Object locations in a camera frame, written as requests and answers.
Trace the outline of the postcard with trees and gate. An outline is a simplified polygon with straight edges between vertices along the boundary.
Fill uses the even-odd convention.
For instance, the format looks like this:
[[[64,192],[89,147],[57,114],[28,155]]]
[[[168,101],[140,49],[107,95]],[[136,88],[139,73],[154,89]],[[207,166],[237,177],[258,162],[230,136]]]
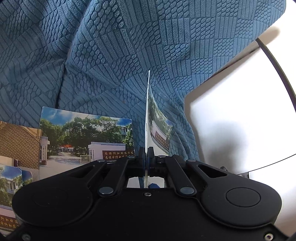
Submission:
[[[43,107],[40,179],[134,154],[132,120]]]

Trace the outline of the white postcard with building photo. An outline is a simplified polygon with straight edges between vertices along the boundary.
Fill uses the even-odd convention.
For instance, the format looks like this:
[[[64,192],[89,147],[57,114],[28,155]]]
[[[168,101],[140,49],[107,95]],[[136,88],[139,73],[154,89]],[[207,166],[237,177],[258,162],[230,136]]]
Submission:
[[[153,147],[156,155],[168,155],[173,123],[160,111],[152,94],[151,85],[147,89],[147,147]]]

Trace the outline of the beige book with gold pattern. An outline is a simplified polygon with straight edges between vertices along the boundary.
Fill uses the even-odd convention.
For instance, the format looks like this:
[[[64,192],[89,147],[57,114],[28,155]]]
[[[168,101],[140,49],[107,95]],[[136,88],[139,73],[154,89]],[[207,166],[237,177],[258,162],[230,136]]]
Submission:
[[[1,121],[1,163],[38,170],[41,135],[38,128]]]

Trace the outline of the white card edgewise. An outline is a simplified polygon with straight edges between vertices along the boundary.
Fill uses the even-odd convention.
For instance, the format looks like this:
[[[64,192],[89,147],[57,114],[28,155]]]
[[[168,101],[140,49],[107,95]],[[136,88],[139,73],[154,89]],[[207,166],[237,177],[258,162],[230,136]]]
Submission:
[[[152,94],[150,81],[147,81],[147,100],[145,109],[145,146],[144,152],[147,154],[153,150],[155,156],[164,157],[169,153],[169,149],[161,142],[169,140],[167,132],[161,128],[161,125],[169,127],[166,117],[159,110]],[[159,176],[152,176],[145,173],[143,177],[132,177],[128,180],[128,188],[164,188],[165,179]]]

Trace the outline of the postcard at lower left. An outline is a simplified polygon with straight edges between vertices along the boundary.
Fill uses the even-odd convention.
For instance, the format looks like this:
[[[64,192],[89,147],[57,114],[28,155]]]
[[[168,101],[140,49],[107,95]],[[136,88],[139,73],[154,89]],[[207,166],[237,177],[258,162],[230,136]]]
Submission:
[[[1,164],[1,234],[7,236],[14,231],[19,223],[12,209],[12,199],[15,193],[23,186],[32,183],[30,171],[20,167]]]

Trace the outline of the blue textured quilt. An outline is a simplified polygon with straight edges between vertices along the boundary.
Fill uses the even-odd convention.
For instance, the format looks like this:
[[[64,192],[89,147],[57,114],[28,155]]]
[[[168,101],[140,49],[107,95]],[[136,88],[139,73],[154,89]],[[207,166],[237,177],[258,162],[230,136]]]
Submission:
[[[147,85],[173,122],[171,155],[197,159],[185,97],[285,12],[285,1],[1,1],[1,120],[42,108],[129,118],[144,145]]]

